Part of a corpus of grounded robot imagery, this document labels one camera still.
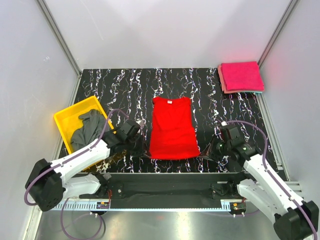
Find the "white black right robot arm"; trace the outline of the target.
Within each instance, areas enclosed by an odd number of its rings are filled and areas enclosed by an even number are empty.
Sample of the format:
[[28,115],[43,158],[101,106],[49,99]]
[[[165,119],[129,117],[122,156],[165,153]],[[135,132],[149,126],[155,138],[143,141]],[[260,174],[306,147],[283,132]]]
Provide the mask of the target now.
[[272,223],[281,240],[318,240],[320,209],[314,201],[305,201],[294,192],[269,165],[267,151],[246,142],[236,126],[237,120],[224,121],[220,139],[212,138],[200,157],[213,161],[229,156],[240,168],[235,177],[214,194],[243,198],[252,202]]

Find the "red t-shirt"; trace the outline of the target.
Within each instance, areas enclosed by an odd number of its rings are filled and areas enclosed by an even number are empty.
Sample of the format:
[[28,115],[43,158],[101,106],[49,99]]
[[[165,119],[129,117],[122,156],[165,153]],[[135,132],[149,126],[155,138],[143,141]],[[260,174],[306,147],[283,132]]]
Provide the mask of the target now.
[[152,100],[152,131],[149,152],[157,160],[181,160],[200,155],[193,127],[191,99]]

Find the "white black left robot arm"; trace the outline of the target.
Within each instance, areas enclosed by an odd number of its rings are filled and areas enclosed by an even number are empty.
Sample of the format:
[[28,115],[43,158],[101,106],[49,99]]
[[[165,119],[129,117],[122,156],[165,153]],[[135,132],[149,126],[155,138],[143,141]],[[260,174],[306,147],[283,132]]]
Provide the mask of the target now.
[[43,212],[72,197],[106,198],[110,196],[108,179],[101,173],[78,174],[89,166],[127,152],[143,154],[142,120],[126,120],[121,126],[108,130],[87,146],[48,162],[38,160],[25,184],[24,201]]

